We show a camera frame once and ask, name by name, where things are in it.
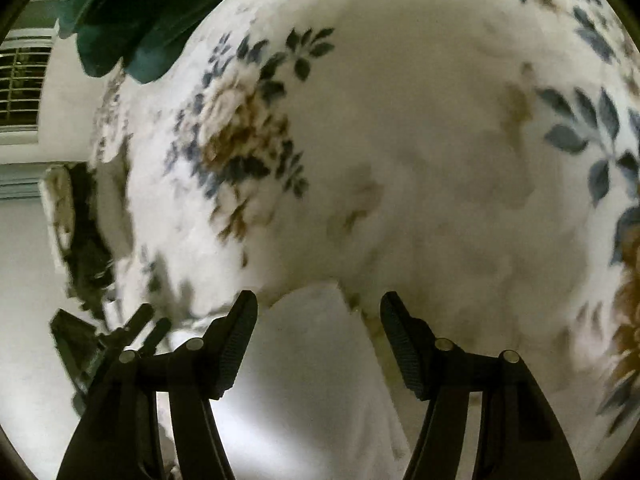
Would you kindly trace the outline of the white t-shirt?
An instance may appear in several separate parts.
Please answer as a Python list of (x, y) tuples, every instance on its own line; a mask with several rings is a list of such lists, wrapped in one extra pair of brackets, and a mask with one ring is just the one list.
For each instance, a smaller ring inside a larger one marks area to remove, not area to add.
[(331, 282), (259, 313), (212, 410), (238, 479), (399, 479), (410, 460), (368, 333)]

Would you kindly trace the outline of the beige folded garment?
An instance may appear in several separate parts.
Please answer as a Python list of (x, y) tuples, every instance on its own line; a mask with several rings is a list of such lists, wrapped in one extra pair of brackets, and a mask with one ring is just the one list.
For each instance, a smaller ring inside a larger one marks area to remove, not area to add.
[(72, 178), (64, 165), (46, 169), (38, 183), (55, 270), (63, 273), (75, 234)]

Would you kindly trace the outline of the barred window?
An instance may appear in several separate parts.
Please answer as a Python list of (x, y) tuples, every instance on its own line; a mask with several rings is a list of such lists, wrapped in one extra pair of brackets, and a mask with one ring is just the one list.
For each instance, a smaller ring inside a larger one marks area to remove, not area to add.
[(28, 0), (1, 35), (1, 144), (38, 143), (40, 101), (58, 0)]

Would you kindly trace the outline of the floral bed cover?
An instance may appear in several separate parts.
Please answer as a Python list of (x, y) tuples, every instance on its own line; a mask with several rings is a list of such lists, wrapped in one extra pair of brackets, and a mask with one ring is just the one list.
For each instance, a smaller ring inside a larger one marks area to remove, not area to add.
[(123, 318), (330, 282), (414, 440), (393, 290), (520, 352), (584, 478), (638, 422), (639, 46), (606, 0), (224, 0), (160, 80), (113, 77), (90, 162)]

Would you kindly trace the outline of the dark green folded blanket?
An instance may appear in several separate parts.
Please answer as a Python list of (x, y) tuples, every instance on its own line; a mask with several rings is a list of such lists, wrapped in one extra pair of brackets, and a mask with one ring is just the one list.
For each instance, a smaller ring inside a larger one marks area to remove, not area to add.
[(115, 66), (140, 84), (160, 79), (195, 29), (224, 0), (60, 0), (58, 34), (76, 38), (93, 78)]

